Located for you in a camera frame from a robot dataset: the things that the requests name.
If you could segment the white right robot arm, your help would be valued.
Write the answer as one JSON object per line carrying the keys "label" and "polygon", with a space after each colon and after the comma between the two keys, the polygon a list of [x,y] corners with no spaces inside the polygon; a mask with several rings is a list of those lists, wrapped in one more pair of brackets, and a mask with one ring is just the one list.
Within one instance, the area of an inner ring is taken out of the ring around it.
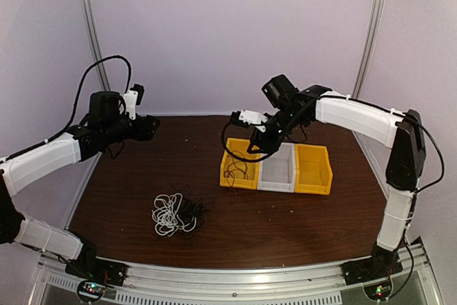
{"label": "white right robot arm", "polygon": [[386,169],[388,198],[381,229],[373,245],[366,271],[383,276],[411,223],[426,150],[418,112],[400,112],[342,95],[328,87],[313,85],[298,90],[284,75],[272,78],[262,91],[277,110],[274,115],[243,110],[242,124],[254,126],[248,152],[275,154],[292,129],[314,121],[332,124],[371,138],[391,150]]}

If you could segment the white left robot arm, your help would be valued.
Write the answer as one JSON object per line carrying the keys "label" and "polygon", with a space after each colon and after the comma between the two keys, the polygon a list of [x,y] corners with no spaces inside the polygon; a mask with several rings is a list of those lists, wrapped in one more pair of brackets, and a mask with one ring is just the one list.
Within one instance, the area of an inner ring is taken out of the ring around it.
{"label": "white left robot arm", "polygon": [[72,260],[87,279],[102,274],[101,261],[89,253],[89,244],[82,238],[19,212],[12,199],[28,185],[65,166],[98,153],[110,153],[112,144],[152,140],[160,121],[152,115],[137,114],[143,94],[139,85],[125,94],[93,93],[89,112],[80,124],[70,125],[57,137],[1,160],[2,244],[18,243]]}

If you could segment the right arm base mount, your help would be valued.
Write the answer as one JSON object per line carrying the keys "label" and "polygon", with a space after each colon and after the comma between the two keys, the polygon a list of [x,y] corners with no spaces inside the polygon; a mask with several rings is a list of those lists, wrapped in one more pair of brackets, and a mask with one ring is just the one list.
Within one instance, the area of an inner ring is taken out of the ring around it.
{"label": "right arm base mount", "polygon": [[363,292],[371,301],[387,301],[393,294],[394,274],[403,271],[400,261],[394,260],[386,264],[381,258],[347,261],[341,265],[346,285],[361,284]]}

